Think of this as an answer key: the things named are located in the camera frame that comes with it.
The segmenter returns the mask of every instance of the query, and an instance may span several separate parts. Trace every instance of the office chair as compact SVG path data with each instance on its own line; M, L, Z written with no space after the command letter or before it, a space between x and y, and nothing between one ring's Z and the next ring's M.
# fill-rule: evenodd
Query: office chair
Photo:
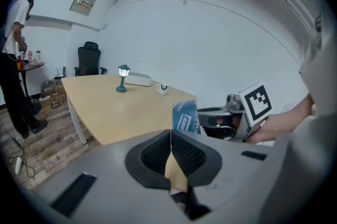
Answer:
M98 44L87 41L83 47L78 48L79 67L74 67L75 76L98 75L98 63L101 51ZM100 67L101 74L106 74L107 69Z

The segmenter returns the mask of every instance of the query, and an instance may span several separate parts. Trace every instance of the black pants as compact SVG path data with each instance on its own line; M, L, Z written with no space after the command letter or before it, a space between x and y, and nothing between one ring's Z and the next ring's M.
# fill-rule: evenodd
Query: black pants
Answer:
M31 130L35 129L39 121L31 114L27 98L20 85L16 61L11 60L9 56L6 53L0 53L0 85L16 131L25 135L28 133L28 126Z

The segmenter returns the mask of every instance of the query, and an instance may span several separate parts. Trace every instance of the small round table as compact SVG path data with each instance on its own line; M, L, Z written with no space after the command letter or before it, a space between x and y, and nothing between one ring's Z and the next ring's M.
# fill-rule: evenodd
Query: small round table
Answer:
M19 70L19 72L21 72L21 75L22 75L23 86L25 88L27 102L28 102L29 107L31 108L32 115L38 114L38 112L41 110L41 104L32 103L31 100L29 99L27 84L26 84L26 71L37 69L38 67L43 66L43 65L44 65L44 62L41 65L35 65L35 66L30 65L29 63L24 63L24 68L22 70Z

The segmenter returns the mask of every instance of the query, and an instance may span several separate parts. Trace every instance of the green lamp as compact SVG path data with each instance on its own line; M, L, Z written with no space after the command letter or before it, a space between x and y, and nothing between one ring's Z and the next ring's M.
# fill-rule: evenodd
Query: green lamp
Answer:
M117 86L116 91L120 93L125 93L126 88L124 87L124 79L125 77L128 76L128 73L131 69L126 64L124 64L124 65L119 66L118 70L120 72L120 77L122 77L122 80L121 80L121 85Z

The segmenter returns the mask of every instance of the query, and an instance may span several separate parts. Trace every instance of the white mug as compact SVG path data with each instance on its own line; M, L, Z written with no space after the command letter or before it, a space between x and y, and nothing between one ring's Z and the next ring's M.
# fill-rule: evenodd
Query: white mug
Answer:
M156 90L160 95L165 95L167 93L167 88L169 88L169 86L165 83L161 83L161 84L156 85Z

